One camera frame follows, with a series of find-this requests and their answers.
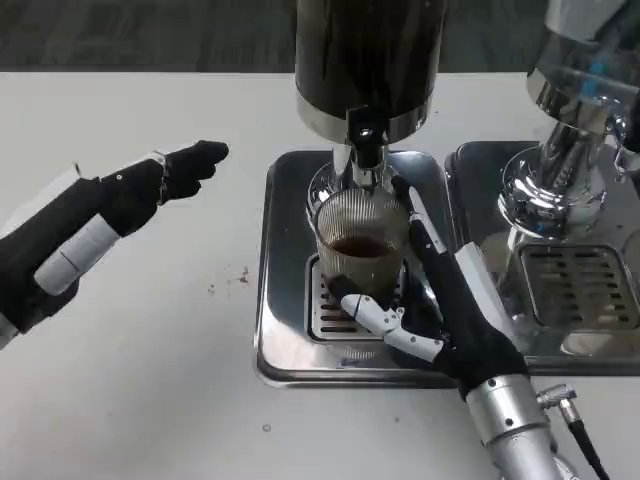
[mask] cable connector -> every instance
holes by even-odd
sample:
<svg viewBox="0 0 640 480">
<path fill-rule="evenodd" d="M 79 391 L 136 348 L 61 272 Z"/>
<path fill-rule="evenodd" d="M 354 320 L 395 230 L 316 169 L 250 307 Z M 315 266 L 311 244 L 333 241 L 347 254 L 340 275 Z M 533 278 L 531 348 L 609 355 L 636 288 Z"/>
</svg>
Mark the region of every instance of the cable connector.
<svg viewBox="0 0 640 480">
<path fill-rule="evenodd" d="M 578 413 L 578 409 L 572 402 L 577 396 L 578 394 L 571 385 L 562 383 L 541 391 L 538 393 L 537 399 L 538 405 L 545 410 L 558 407 L 569 431 L 573 435 L 573 438 L 575 438 L 578 447 L 580 447 L 582 454 L 587 459 L 587 462 L 589 462 L 589 465 L 591 465 L 591 468 L 593 468 L 593 471 L 600 480 L 610 480 L 587 434 L 587 429 Z"/>
</svg>

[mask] table surface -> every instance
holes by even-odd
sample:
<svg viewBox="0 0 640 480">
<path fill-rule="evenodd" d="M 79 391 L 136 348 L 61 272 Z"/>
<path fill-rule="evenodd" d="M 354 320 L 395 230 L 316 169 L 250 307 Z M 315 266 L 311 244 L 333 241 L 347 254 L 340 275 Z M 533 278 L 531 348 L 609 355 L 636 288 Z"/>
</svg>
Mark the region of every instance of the table surface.
<svg viewBox="0 0 640 480">
<path fill-rule="evenodd" d="M 269 165 L 327 148 L 290 75 L 0 74 L 0 218 L 71 162 L 104 175 L 158 147 L 231 145 L 193 199 L 121 241 L 54 319 L 0 353 L 0 478 L 494 479 L 455 391 L 275 389 L 253 369 Z M 402 146 L 542 138 L 520 74 L 441 75 Z M 248 283 L 239 279 L 248 271 Z M 636 478 L 640 380 L 570 380 L 616 480 Z M 594 479 L 553 416 L 561 452 Z"/>
</svg>

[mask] metal grate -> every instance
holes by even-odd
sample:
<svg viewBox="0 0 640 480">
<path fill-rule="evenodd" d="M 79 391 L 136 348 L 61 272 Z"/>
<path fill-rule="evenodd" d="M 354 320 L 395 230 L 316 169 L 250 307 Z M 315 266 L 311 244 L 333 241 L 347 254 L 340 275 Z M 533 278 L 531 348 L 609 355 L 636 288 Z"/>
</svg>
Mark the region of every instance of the metal grate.
<svg viewBox="0 0 640 480">
<path fill-rule="evenodd" d="M 613 248 L 530 244 L 519 257 L 542 325 L 616 331 L 638 326 L 638 303 Z"/>
<path fill-rule="evenodd" d="M 398 283 L 394 291 L 395 308 L 401 297 L 405 267 L 398 275 Z M 331 296 L 322 278 L 318 257 L 310 260 L 309 282 L 307 284 L 308 330 L 316 340 L 379 340 L 366 328 L 362 327 Z"/>
</svg>

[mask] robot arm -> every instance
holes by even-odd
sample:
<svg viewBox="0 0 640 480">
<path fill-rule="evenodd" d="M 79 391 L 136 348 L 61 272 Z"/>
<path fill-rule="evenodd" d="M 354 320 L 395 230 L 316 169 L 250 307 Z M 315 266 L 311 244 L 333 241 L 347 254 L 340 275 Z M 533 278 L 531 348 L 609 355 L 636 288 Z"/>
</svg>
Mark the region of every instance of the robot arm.
<svg viewBox="0 0 640 480">
<path fill-rule="evenodd" d="M 524 357 L 510 340 L 512 330 L 505 328 L 500 315 L 489 322 L 478 306 L 467 277 L 481 275 L 465 274 L 460 266 L 477 265 L 473 260 L 477 249 L 451 255 L 415 189 L 398 176 L 392 185 L 410 213 L 411 245 L 435 293 L 443 323 L 428 336 L 410 332 L 403 327 L 409 304 L 383 310 L 344 276 L 328 282 L 343 310 L 387 344 L 431 362 L 457 381 L 482 443 L 506 480 L 577 480 L 575 469 L 556 452 L 545 415 L 552 407 L 560 408 L 599 478 L 608 479 L 571 403 L 575 391 L 561 385 L 536 394 Z M 476 278 L 471 280 L 474 285 L 482 283 Z"/>
<path fill-rule="evenodd" d="M 223 143 L 200 141 L 102 178 L 82 178 L 76 167 L 18 210 L 0 237 L 0 348 L 64 307 L 120 238 L 158 206 L 195 195 L 227 154 Z"/>
</svg>

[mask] coffee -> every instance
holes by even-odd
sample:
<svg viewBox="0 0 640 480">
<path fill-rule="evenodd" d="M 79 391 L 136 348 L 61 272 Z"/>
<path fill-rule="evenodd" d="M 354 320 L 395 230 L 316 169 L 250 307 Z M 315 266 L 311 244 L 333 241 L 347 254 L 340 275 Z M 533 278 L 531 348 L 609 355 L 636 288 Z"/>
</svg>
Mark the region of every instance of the coffee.
<svg viewBox="0 0 640 480">
<path fill-rule="evenodd" d="M 389 246 L 371 237 L 347 237 L 331 244 L 331 248 L 343 255 L 360 258 L 383 257 L 392 251 Z"/>
</svg>

